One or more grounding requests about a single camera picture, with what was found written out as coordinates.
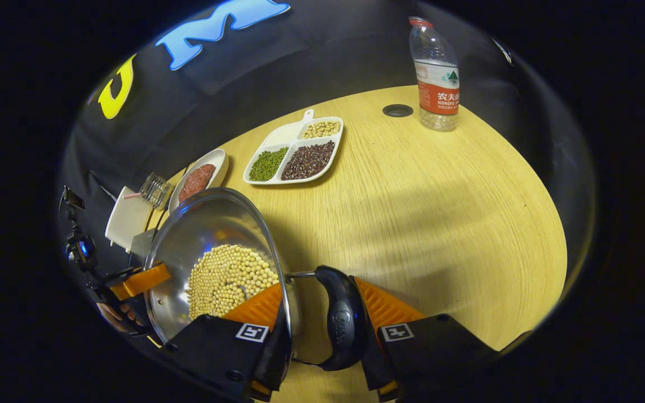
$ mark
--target human hand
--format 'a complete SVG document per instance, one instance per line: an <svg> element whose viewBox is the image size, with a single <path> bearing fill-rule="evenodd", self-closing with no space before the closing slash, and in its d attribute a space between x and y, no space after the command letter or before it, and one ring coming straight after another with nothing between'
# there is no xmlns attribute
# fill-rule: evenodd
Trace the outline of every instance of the human hand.
<svg viewBox="0 0 645 403"><path fill-rule="evenodd" d="M123 317L121 317L121 315L119 315L115 311L115 309L104 303L96 303L96 306L98 306L99 311L101 312L101 316L103 316L103 318L106 319L106 321L110 323L111 326L115 327L118 331L126 331L126 327L123 326L123 323L121 323ZM142 325L141 321L136 318L136 314L133 312L133 309L128 306L128 304L123 304L120 308L121 311L125 313L129 319L136 321L136 324L138 324L138 326Z"/></svg>

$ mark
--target black pot handle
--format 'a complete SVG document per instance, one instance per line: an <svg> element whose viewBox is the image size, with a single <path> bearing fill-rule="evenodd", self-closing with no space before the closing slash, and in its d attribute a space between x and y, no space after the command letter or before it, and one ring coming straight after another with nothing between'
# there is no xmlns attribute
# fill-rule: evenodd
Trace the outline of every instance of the black pot handle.
<svg viewBox="0 0 645 403"><path fill-rule="evenodd" d="M315 272L292 273L288 278L312 277L314 274L328 292L328 337L333 353L320 364L326 371L349 368L362 359L367 341L367 311L353 279L338 269L319 266Z"/></svg>

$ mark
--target plastic water bottle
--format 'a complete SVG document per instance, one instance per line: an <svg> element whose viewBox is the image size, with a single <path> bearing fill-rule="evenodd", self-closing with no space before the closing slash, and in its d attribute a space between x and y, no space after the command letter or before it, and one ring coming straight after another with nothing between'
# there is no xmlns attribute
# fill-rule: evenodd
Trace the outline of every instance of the plastic water bottle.
<svg viewBox="0 0 645 403"><path fill-rule="evenodd" d="M459 109L459 71L455 51L432 23L411 16L410 51L417 70L419 117L433 130L455 130Z"/></svg>

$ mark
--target blue letter m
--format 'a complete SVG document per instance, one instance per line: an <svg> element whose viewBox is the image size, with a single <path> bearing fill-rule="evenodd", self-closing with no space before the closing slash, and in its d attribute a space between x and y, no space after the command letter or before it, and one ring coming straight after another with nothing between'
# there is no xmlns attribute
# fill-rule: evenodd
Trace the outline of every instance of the blue letter m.
<svg viewBox="0 0 645 403"><path fill-rule="evenodd" d="M255 23L267 20L289 10L286 3L274 3L272 0L230 0L219 5L206 20L187 22L157 41L156 46L163 44L172 57L171 69L176 71L198 56L203 46L191 46L187 39L217 41L223 38L223 30L228 15L233 16L231 30L242 30Z"/></svg>

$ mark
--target green beans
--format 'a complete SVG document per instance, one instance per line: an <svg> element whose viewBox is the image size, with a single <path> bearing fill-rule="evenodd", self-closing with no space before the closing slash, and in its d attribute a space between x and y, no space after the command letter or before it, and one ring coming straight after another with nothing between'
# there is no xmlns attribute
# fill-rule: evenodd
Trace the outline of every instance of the green beans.
<svg viewBox="0 0 645 403"><path fill-rule="evenodd" d="M280 148L272 153L270 151L260 153L258 160L250 167L250 180L263 182L271 179L285 157L285 153L287 153L287 147Z"/></svg>

